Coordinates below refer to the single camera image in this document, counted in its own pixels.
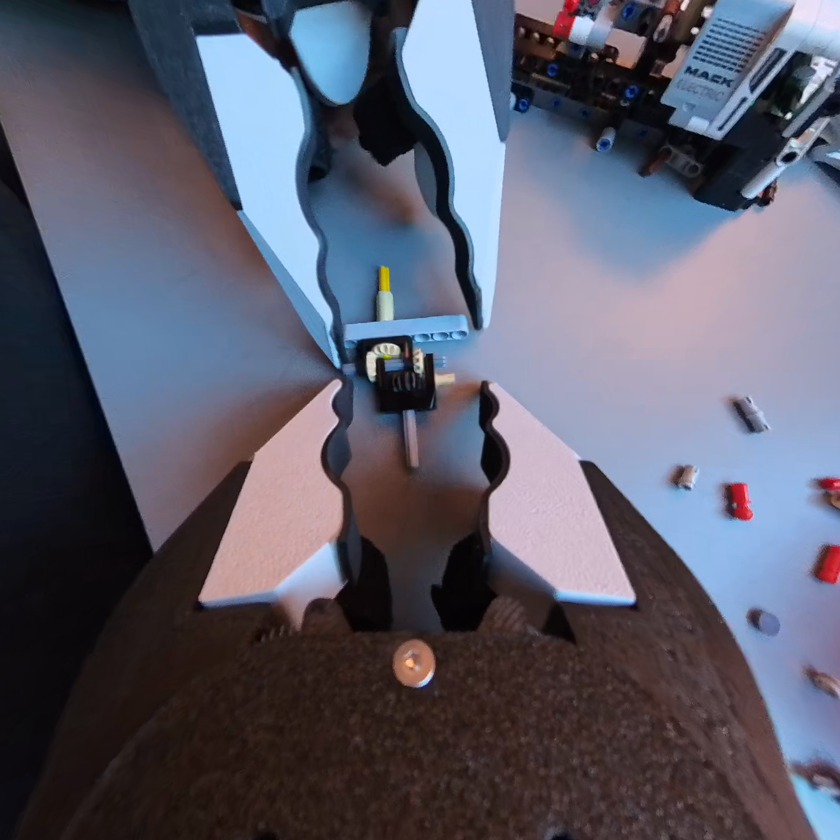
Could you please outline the scattered small lego pieces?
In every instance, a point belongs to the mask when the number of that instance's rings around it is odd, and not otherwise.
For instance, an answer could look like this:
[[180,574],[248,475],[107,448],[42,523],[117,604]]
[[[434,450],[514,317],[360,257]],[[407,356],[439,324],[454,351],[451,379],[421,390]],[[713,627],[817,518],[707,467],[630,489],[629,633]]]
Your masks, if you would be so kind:
[[[750,395],[732,398],[730,405],[750,434],[763,434],[770,431],[770,425],[763,410]],[[698,475],[699,470],[696,466],[682,465],[675,470],[671,482],[680,490],[693,490]],[[825,502],[832,509],[838,510],[838,477],[828,476],[819,479],[816,484]],[[741,522],[750,522],[753,519],[754,511],[748,484],[745,482],[727,484],[723,490],[723,499],[724,511],[730,519]],[[825,585],[838,585],[839,547],[837,544],[829,544],[820,549],[812,578]],[[748,621],[756,631],[766,637],[775,637],[781,630],[780,620],[761,607],[753,607],[748,612]],[[805,676],[816,690],[838,700],[837,677],[813,667],[805,668]],[[794,773],[803,778],[814,790],[821,791],[834,802],[838,802],[838,767],[835,764],[820,760],[797,763],[794,765]]]

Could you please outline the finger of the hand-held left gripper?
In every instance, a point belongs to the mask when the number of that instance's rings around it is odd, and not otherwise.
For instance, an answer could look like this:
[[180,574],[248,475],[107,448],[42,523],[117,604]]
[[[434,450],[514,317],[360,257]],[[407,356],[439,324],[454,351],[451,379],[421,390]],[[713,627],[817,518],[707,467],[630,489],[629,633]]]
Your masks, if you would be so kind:
[[196,46],[237,187],[238,217],[304,327],[340,368],[340,306],[308,194],[316,130],[301,73],[246,34],[199,35]]
[[490,324],[497,284],[507,143],[506,79],[494,92],[474,2],[417,2],[395,33],[397,92],[429,160],[434,213],[455,248],[455,275],[476,330]]

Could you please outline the grey black lego gear assembly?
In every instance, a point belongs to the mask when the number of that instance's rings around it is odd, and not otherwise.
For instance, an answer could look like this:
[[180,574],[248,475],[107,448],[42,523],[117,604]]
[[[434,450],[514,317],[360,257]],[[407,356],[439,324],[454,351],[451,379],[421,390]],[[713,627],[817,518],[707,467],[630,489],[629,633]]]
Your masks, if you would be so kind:
[[398,319],[391,286],[390,269],[380,266],[376,275],[372,322],[348,324],[343,347],[348,361],[347,375],[364,376],[375,388],[376,407],[381,414],[402,419],[406,466],[419,467],[417,415],[436,407],[439,387],[455,382],[455,375],[443,372],[444,360],[432,345],[459,342],[469,336],[466,317],[460,315]]

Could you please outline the white black lego truck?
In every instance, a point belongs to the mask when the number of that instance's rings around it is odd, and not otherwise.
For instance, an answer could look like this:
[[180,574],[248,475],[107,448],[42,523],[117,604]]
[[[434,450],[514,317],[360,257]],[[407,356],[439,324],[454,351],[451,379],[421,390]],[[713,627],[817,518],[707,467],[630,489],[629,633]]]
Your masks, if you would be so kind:
[[838,1],[514,4],[514,109],[645,144],[700,203],[770,205],[838,118]]

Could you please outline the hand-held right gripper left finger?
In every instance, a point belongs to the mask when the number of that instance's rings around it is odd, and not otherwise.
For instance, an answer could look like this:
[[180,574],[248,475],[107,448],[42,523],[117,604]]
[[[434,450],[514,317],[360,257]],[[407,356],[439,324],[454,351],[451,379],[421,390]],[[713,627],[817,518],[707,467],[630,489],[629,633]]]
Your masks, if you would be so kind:
[[340,428],[333,379],[262,445],[248,472],[198,596],[205,608],[263,604],[288,627],[307,607],[333,599],[340,564],[343,493],[324,463]]

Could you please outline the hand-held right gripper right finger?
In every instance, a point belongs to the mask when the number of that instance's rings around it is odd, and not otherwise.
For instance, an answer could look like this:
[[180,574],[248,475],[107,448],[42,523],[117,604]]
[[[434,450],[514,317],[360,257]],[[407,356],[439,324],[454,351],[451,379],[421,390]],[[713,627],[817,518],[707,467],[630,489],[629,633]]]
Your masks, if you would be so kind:
[[564,604],[630,607],[635,589],[580,457],[498,383],[483,381],[479,535],[491,590],[544,627]]

